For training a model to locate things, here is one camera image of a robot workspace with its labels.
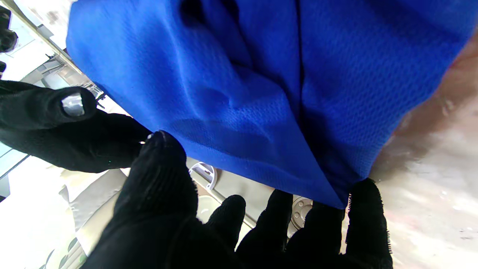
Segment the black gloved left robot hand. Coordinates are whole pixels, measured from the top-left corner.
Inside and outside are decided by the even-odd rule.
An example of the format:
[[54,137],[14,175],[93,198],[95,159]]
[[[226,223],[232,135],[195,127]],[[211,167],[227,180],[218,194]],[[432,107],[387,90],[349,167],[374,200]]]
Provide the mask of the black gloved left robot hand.
[[227,197],[206,223],[197,218],[198,191],[186,152],[164,131],[151,134],[133,162],[113,216],[84,269],[391,269],[380,192],[372,179],[350,192],[346,251],[340,253],[345,210],[315,201],[304,227],[287,236],[293,196],[278,189],[256,226],[240,241],[246,202]]

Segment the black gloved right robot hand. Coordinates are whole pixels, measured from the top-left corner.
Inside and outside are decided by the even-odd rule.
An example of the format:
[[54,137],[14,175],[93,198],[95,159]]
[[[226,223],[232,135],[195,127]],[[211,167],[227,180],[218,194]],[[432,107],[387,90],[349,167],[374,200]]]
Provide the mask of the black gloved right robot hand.
[[151,133],[128,115],[98,109],[83,87],[2,80],[0,88],[1,142],[66,170],[131,167]]

